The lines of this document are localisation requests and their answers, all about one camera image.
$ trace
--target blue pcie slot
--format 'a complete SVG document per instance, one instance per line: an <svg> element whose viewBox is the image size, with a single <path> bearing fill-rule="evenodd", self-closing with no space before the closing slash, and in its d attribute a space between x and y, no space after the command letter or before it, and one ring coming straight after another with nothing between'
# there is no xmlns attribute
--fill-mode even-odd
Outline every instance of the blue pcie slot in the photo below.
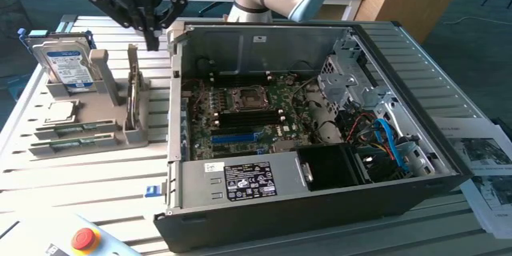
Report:
<svg viewBox="0 0 512 256"><path fill-rule="evenodd" d="M256 142L259 133L246 133L236 135L214 135L211 137L212 144Z"/></svg>

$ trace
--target paper document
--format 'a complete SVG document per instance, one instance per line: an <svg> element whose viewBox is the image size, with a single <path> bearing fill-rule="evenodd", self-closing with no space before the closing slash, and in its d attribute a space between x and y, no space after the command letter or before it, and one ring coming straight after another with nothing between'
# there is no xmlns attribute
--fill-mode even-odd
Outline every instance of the paper document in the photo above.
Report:
<svg viewBox="0 0 512 256"><path fill-rule="evenodd" d="M512 142L480 118L434 118L475 176L460 187L483 229L512 238Z"/></svg>

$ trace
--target blue hard drive label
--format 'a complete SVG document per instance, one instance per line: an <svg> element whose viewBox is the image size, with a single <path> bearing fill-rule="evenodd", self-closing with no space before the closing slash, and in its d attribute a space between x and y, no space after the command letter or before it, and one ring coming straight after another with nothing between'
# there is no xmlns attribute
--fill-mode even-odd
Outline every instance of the blue hard drive label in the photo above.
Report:
<svg viewBox="0 0 512 256"><path fill-rule="evenodd" d="M52 69L70 91L88 91L94 85L94 78L86 66L87 58L83 57L80 51L52 51L47 52L47 56Z"/></svg>
<svg viewBox="0 0 512 256"><path fill-rule="evenodd" d="M80 56L80 51L52 51L47 54L50 57Z"/></svg>

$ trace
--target green circuit board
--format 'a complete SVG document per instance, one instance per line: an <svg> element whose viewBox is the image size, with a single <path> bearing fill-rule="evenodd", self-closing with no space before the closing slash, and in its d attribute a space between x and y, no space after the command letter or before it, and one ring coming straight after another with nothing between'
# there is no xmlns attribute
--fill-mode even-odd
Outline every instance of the green circuit board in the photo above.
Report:
<svg viewBox="0 0 512 256"><path fill-rule="evenodd" d="M214 88L207 82L204 82L204 89L202 89L200 85L194 86L191 94L194 97L192 105L196 102L196 97L200 95L203 95L203 97L196 107L191 109L191 160L224 158L224 156L240 152L256 152L258 154L272 153L272 145L278 141L284 140L292 140L296 146L311 144L310 134L304 131L291 103L292 93L300 87L302 82L291 83L290 79L287 82L287 77L290 77L288 74L276 76L276 80L274 80L268 86L264 86L268 107L263 109L282 109L282 116L286 117L286 120L280 124L252 127L254 131L259 133L259 136L258 141L251 143L212 144L211 130L218 129L214 114L219 112L219 106L215 105L215 98L219 93L223 94L227 100L224 108L228 111L234 111L235 104L231 93L235 88Z"/></svg>

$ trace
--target motherboard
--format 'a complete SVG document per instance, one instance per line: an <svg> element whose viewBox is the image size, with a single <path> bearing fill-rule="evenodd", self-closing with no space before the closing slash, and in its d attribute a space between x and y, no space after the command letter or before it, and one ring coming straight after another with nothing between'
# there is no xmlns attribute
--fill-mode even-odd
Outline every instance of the motherboard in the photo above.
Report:
<svg viewBox="0 0 512 256"><path fill-rule="evenodd" d="M311 144L298 114L294 92L302 81L294 74L211 76L184 80L190 98L191 160L287 152Z"/></svg>

